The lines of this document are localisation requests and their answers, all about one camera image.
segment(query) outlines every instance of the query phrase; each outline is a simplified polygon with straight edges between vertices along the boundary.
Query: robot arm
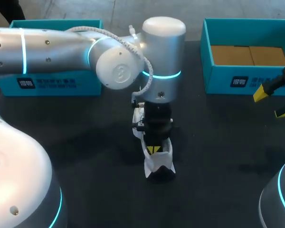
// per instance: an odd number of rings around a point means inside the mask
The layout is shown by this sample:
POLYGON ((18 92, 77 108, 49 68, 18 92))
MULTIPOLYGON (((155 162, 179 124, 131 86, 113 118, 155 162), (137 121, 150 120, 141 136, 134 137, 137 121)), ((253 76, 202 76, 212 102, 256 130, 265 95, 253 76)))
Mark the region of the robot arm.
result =
POLYGON ((143 71, 143 59, 98 32, 0 28, 0 74, 72 70, 93 70, 106 87, 123 89, 143 71))
MULTIPOLYGON (((254 93, 253 98, 255 102, 258 102, 268 96, 271 96, 275 90, 285 85, 285 68, 282 71, 282 75, 261 84, 261 86, 254 93)), ((285 117, 285 106, 275 111, 277 118, 285 117)))

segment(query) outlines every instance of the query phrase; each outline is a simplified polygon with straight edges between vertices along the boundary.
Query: black tabletop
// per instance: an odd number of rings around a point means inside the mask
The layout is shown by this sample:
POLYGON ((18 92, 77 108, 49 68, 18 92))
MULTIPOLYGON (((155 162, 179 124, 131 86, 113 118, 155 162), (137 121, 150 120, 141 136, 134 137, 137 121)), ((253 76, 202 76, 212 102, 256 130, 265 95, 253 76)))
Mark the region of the black tabletop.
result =
POLYGON ((1 98, 0 114, 48 152, 70 228, 260 228, 262 189, 285 163, 285 97, 206 95, 199 42, 186 42, 171 140, 177 177, 151 184, 132 136, 131 92, 1 98))

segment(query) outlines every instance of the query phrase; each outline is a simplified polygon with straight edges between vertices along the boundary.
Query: open box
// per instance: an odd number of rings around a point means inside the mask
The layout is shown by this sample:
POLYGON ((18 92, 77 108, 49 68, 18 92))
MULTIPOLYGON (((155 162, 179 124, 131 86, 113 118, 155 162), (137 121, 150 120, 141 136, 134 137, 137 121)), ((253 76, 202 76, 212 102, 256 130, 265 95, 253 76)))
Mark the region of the open box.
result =
MULTIPOLYGON (((247 66, 219 65, 215 63, 211 50, 214 46, 229 46, 229 48, 236 46, 249 48, 248 50, 255 47, 273 47, 277 51, 274 57, 280 58, 281 53, 285 57, 285 20, 204 20, 200 52, 206 93, 252 95, 262 82, 281 75, 285 66, 253 66, 253 64, 249 66, 249 60, 247 66)), ((248 50, 242 49, 237 55, 247 56, 248 50)), ((262 53, 263 57, 268 57, 270 54, 262 53)), ((274 95, 285 95, 285 86, 277 89, 274 95)))
MULTIPOLYGON (((67 30, 76 26, 103 28, 101 20, 15 20, 10 28, 67 30)), ((99 96, 101 83, 90 70, 25 74, 0 79, 5 96, 99 96)))

